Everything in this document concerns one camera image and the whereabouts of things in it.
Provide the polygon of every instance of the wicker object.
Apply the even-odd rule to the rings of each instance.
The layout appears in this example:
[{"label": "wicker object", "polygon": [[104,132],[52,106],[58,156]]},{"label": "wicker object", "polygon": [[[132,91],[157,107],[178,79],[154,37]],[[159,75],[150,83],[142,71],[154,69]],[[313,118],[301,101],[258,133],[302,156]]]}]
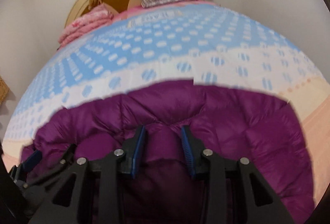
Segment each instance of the wicker object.
[{"label": "wicker object", "polygon": [[0,106],[6,95],[8,94],[9,88],[7,84],[0,77]]}]

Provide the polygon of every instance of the bed sheet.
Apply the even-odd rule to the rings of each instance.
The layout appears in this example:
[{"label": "bed sheet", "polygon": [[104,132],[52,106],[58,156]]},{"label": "bed sheet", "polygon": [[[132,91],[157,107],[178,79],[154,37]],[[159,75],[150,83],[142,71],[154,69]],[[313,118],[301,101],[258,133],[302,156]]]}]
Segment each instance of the bed sheet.
[{"label": "bed sheet", "polygon": [[330,181],[325,158],[329,84],[284,36],[203,1],[128,11],[60,50],[32,81],[10,120],[5,164],[16,164],[22,145],[62,107],[192,78],[195,84],[261,91],[291,102],[305,131],[319,202]]}]

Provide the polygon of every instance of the silver rivet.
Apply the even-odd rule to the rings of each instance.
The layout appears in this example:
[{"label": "silver rivet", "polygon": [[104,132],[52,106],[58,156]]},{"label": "silver rivet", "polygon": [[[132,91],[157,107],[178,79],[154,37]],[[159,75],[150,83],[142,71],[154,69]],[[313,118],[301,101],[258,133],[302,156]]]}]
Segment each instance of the silver rivet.
[{"label": "silver rivet", "polygon": [[83,164],[85,164],[86,163],[86,158],[84,158],[84,157],[80,157],[80,158],[78,158],[78,160],[77,160],[77,164],[79,164],[79,165],[83,165]]},{"label": "silver rivet", "polygon": [[121,155],[124,154],[124,150],[122,150],[122,149],[116,149],[116,150],[114,151],[114,154],[115,154],[116,156],[121,156]]},{"label": "silver rivet", "polygon": [[250,160],[247,157],[243,157],[240,159],[240,163],[242,165],[248,165],[250,163]]},{"label": "silver rivet", "polygon": [[203,154],[204,154],[205,156],[211,156],[211,155],[213,154],[213,151],[210,150],[210,149],[205,149],[205,150],[203,151]]}]

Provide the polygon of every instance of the blue and white bed sheet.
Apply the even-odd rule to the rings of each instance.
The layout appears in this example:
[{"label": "blue and white bed sheet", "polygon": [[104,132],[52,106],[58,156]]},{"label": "blue and white bed sheet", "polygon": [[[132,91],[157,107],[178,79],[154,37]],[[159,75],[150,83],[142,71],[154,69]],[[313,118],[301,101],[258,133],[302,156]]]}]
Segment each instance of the blue and white bed sheet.
[{"label": "blue and white bed sheet", "polygon": [[20,100],[5,140],[28,141],[62,107],[193,78],[278,93],[320,71],[285,37],[210,4],[163,7],[100,28],[60,50]]}]

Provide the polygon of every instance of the purple quilted fabric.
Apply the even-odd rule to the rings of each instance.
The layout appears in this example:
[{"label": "purple quilted fabric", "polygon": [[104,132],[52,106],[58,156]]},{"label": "purple quilted fabric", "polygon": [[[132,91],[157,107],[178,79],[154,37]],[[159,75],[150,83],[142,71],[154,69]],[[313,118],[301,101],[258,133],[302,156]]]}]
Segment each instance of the purple quilted fabric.
[{"label": "purple quilted fabric", "polygon": [[64,108],[39,129],[22,159],[42,151],[31,178],[52,168],[70,143],[78,145],[76,158],[102,158],[140,124],[149,138],[138,178],[124,186],[128,223],[198,223],[202,188],[186,170],[182,125],[221,156],[252,160],[296,223],[311,215],[311,161],[299,122],[290,104],[260,93],[169,81]]}]

